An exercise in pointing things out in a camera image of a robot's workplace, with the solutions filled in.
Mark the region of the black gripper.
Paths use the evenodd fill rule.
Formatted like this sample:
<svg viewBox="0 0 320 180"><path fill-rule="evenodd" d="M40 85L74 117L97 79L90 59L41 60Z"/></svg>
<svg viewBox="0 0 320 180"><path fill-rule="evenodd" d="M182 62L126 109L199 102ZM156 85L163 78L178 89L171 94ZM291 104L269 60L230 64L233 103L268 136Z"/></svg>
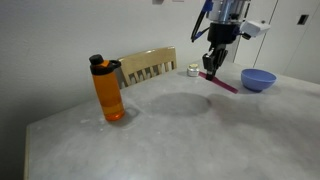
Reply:
<svg viewBox="0 0 320 180"><path fill-rule="evenodd" d="M226 46L232 44L238 34L238 24L210 24L207 40L210 42L211 54L202 57L207 80L213 79L213 74L216 74L228 54Z"/></svg>

